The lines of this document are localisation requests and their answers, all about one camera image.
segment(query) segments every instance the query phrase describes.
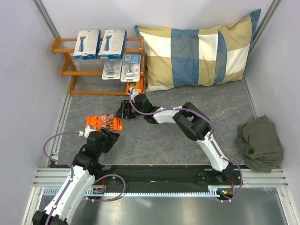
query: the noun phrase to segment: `pillow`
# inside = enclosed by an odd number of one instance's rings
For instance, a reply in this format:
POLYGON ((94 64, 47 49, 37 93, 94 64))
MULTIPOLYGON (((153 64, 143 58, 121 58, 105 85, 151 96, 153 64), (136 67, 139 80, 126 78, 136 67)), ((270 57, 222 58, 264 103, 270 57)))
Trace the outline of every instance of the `pillow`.
POLYGON ((260 12, 210 29, 135 26, 144 37, 147 91, 241 80, 260 12))

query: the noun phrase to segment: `blue stripe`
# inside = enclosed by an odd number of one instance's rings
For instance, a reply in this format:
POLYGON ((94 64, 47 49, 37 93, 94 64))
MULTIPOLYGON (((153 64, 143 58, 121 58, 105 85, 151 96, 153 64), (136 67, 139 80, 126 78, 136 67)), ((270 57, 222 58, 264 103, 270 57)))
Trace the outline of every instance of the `blue stripe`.
POLYGON ((258 23, 258 19, 259 19, 260 14, 261 14, 261 10, 260 9, 258 9, 256 11, 253 11, 252 13, 250 13, 251 23, 252 23, 252 36, 251 36, 250 45, 253 42, 253 38, 254 38, 254 35, 255 35, 255 30, 256 30, 256 27, 257 27, 257 23, 258 23))
POLYGON ((174 87, 198 86, 199 30, 172 29, 171 63, 174 87))
POLYGON ((140 36, 139 26, 138 26, 138 25, 135 26, 135 33, 136 33, 136 36, 137 36, 138 38, 141 37, 141 36, 140 36))
POLYGON ((227 47, 223 34, 217 33, 217 61, 214 84, 221 83, 226 75, 227 47))

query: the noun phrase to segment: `gray floor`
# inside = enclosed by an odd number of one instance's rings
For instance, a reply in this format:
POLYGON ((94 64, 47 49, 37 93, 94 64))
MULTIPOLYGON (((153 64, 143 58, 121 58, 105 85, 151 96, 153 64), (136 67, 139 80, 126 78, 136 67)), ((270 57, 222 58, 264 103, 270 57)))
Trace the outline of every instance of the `gray floor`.
MULTIPOLYGON (((100 82, 99 77, 78 78, 77 89, 124 90, 118 81, 100 82)), ((227 82, 209 87, 180 87, 147 93, 156 106, 176 107, 189 101, 216 124, 215 139, 231 160, 244 163, 243 153, 235 141, 237 125, 254 119, 244 80, 227 82)), ((84 130, 88 116, 115 114, 126 96, 73 95, 65 131, 84 130)), ((108 154, 100 157, 100 163, 119 164, 209 164, 199 145, 187 139, 175 124, 148 124, 142 117, 123 121, 124 130, 108 154)), ((62 138, 58 159, 72 162, 83 137, 66 135, 62 138)))
MULTIPOLYGON (((40 209, 53 199, 43 196, 40 209)), ((245 189, 232 203, 198 197, 83 199, 71 225, 287 225, 276 189, 245 189)))

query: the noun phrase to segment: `green-gray towel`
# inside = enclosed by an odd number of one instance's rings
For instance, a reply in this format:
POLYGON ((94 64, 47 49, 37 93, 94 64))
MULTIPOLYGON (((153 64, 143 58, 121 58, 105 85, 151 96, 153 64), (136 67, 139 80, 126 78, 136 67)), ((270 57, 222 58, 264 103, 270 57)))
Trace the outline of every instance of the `green-gray towel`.
POLYGON ((261 116, 248 124, 238 125, 238 145, 246 155, 248 168, 270 173, 283 160, 283 148, 274 123, 261 116))

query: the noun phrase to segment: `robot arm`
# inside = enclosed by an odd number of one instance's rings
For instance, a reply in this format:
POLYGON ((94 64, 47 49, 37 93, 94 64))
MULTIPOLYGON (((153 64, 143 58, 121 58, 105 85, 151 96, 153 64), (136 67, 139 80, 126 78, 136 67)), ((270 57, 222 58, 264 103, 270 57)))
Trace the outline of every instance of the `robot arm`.
POLYGON ((49 214, 51 214, 51 218, 48 225, 71 224, 73 215, 86 191, 99 178, 102 170, 102 165, 98 163, 100 155, 102 152, 107 153, 120 136, 120 134, 110 132, 103 127, 99 132, 90 126, 87 126, 84 133, 81 134, 87 138, 87 143, 74 157, 73 178, 71 178, 70 171, 62 187, 43 212, 36 211, 32 219, 33 225, 45 225, 49 214))
MULTIPOLYGON (((179 110, 186 108, 194 112, 199 113, 207 120, 209 120, 199 109, 197 109, 190 102, 186 102, 184 105, 173 108, 173 110, 167 110, 162 107, 153 106, 147 99, 145 94, 139 94, 137 91, 132 90, 131 100, 134 103, 136 109, 143 113, 154 113, 154 115, 145 115, 144 118, 150 124, 162 124, 162 123, 176 123, 182 132, 192 141, 197 142, 206 156, 210 160, 211 167, 216 175, 216 179, 223 183, 231 179, 231 175, 234 171, 234 167, 231 163, 224 160, 227 159, 222 153, 216 140, 211 134, 212 129, 208 122, 200 117, 196 117, 191 112, 179 110)), ((133 118, 135 114, 134 110, 130 108, 131 105, 128 101, 123 101, 121 105, 121 112, 123 118, 133 118)))

